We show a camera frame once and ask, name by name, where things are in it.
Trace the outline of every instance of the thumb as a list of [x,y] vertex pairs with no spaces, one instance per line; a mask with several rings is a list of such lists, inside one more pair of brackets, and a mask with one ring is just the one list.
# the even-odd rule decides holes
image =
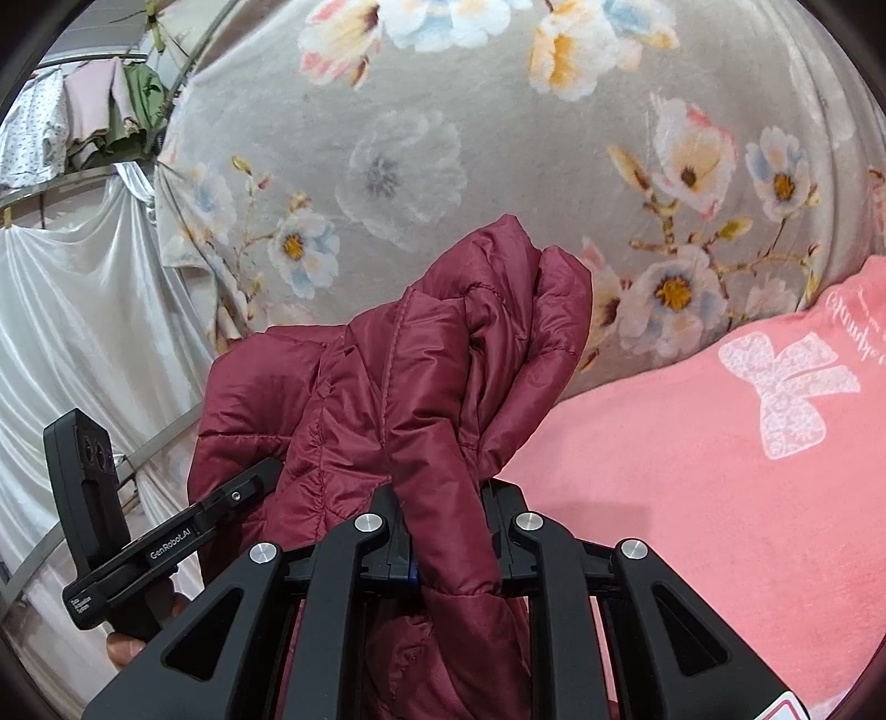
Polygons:
[[108,658],[113,663],[113,666],[119,670],[129,665],[133,658],[142,652],[144,642],[131,638],[129,635],[112,632],[105,641],[105,647]]

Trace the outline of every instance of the silver screw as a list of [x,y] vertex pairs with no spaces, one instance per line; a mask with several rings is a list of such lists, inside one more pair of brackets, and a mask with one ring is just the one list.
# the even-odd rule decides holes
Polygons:
[[276,547],[271,543],[258,543],[253,545],[253,548],[249,551],[249,559],[252,562],[257,562],[259,565],[264,565],[275,557]]
[[517,527],[526,532],[532,532],[545,524],[545,519],[538,513],[520,513],[517,516]]
[[642,560],[649,555],[649,547],[642,540],[625,540],[621,553],[629,560]]
[[374,533],[384,524],[385,521],[375,513],[366,513],[354,521],[354,526],[362,533]]

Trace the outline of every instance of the white curtain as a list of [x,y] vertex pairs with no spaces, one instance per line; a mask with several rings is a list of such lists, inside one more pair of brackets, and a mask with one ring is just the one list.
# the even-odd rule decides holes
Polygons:
[[[201,400],[212,362],[208,321],[160,261],[152,188],[136,165],[118,170],[79,227],[0,230],[0,557],[13,573],[58,520],[43,429],[79,407],[107,428],[115,452],[132,453]],[[133,536],[185,507],[193,443],[191,431],[139,472]],[[60,548],[27,589],[31,610],[6,623],[68,716],[113,675],[105,632],[78,631],[61,605],[73,579]],[[196,560],[175,579],[199,592]]]

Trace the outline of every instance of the pink shirt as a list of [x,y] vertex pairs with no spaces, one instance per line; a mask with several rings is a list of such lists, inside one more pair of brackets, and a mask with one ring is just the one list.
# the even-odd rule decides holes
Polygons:
[[65,90],[70,116],[68,144],[108,131],[111,97],[120,108],[122,120],[136,121],[120,58],[91,60],[78,67],[65,78]]
[[812,709],[886,632],[886,258],[813,309],[557,406],[501,472],[573,535],[646,539]]

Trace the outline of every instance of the floral blanket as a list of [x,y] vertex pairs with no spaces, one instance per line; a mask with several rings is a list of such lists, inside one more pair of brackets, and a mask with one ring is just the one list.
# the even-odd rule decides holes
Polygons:
[[573,395],[805,307],[882,247],[882,114],[795,0],[238,13],[157,172],[165,260],[220,351],[392,301],[511,213],[593,273]]

